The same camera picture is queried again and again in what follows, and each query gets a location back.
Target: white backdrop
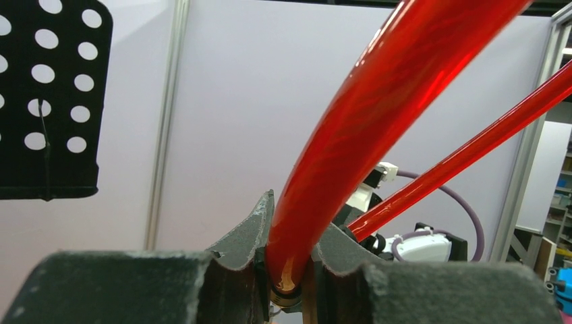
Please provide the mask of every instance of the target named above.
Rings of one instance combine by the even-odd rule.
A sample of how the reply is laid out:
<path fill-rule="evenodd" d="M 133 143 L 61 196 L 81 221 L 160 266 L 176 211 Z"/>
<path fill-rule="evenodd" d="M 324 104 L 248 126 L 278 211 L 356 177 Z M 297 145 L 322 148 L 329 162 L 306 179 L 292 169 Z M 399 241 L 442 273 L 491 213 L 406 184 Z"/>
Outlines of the white backdrop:
<path fill-rule="evenodd" d="M 58 249 L 142 249 L 172 0 L 104 0 L 114 20 L 99 142 L 99 193 L 79 200 L 0 200 L 0 315 L 29 271 Z"/>
<path fill-rule="evenodd" d="M 246 217 L 265 190 L 280 194 L 328 102 L 390 12 L 276 1 L 193 1 L 158 248 L 206 248 Z M 386 160 L 423 172 L 512 108 L 533 90 L 549 25 L 549 18 L 518 17 L 438 97 Z M 448 183 L 481 217 L 486 257 L 518 144 L 519 135 Z M 386 196 L 404 183 L 396 181 L 380 193 Z M 381 232 L 410 232 L 417 221 L 468 239 L 472 254 L 472 224 L 441 193 Z"/>

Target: black perforated plate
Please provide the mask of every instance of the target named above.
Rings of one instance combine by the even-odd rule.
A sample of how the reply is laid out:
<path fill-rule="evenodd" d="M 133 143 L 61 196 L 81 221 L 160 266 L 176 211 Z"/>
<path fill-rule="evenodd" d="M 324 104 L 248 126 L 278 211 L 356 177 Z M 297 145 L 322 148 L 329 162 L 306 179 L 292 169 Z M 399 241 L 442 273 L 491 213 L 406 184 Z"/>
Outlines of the black perforated plate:
<path fill-rule="evenodd" d="M 0 1 L 0 199 L 97 192 L 112 29 L 95 0 Z"/>

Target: cable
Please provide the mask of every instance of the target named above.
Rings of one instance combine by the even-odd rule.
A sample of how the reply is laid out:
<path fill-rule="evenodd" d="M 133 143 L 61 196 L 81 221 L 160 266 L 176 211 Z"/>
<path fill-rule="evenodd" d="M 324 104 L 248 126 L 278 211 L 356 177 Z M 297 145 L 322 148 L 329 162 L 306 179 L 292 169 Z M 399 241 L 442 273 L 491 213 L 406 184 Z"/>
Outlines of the cable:
<path fill-rule="evenodd" d="M 399 171 L 397 171 L 397 176 L 404 177 L 404 178 L 416 179 L 420 175 L 415 173 L 415 172 L 399 170 Z M 484 252 L 484 231 L 482 228 L 481 221 L 480 221 L 479 217 L 477 216 L 477 213 L 475 213 L 475 211 L 471 208 L 471 206 L 469 206 L 469 203 L 465 199 L 463 199 L 463 197 L 461 197 L 459 194 L 457 194 L 451 188 L 449 188 L 447 186 L 441 186 L 441 187 L 439 187 L 439 190 L 443 191 L 444 193 L 448 194 L 451 198 L 455 199 L 455 201 L 457 201 L 459 203 L 459 205 L 461 205 L 461 207 L 463 207 L 463 209 L 465 209 L 467 214 L 469 214 L 469 217 L 471 218 L 471 221 L 473 222 L 473 225 L 475 226 L 475 233 L 477 234 L 477 246 L 476 246 L 475 255 L 473 256 L 472 261 L 480 261 L 480 259 L 482 258 L 483 252 Z M 417 236 L 422 236 L 422 235 L 416 235 L 416 236 L 408 236 L 408 235 L 409 234 L 403 235 L 402 236 L 403 240 L 406 240 L 408 238 L 414 238 Z M 393 252 L 393 254 L 395 256 L 393 245 L 391 246 L 391 251 Z"/>
<path fill-rule="evenodd" d="M 399 254 L 399 251 L 397 250 L 397 246 L 400 245 L 401 243 L 403 243 L 405 240 L 408 240 L 410 238 L 419 238 L 421 236 L 427 236 L 427 235 L 432 235 L 432 234 L 445 234 L 445 235 L 447 235 L 449 233 L 446 231 L 434 230 L 434 231 L 419 231 L 419 232 L 412 232 L 412 233 L 403 234 L 399 238 L 396 238 L 393 241 L 393 243 L 391 244 L 391 253 L 393 254 L 393 257 L 396 258 L 398 261 L 401 261 L 401 262 L 405 261 L 401 257 L 401 254 Z"/>

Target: blue object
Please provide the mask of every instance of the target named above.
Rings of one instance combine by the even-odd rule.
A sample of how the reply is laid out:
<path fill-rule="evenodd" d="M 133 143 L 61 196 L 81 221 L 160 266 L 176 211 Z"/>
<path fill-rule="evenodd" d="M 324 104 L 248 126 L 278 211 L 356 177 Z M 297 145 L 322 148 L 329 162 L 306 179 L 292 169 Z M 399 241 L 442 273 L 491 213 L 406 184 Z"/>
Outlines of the blue object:
<path fill-rule="evenodd" d="M 554 282 L 554 296 L 562 313 L 572 315 L 572 268 L 558 271 Z"/>

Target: thin red tube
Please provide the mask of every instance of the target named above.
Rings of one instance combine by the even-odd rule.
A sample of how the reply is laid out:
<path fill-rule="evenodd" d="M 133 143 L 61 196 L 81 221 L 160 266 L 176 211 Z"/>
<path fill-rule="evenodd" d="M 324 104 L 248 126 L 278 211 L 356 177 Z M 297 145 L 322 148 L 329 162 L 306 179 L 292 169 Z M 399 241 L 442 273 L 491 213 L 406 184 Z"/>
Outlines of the thin red tube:
<path fill-rule="evenodd" d="M 356 186 L 528 0 L 403 0 L 316 126 L 282 191 L 266 266 L 292 292 Z"/>
<path fill-rule="evenodd" d="M 348 228 L 359 241 L 367 238 L 569 95 L 572 95 L 571 62 L 477 136 L 371 211 L 356 219 L 348 225 Z"/>

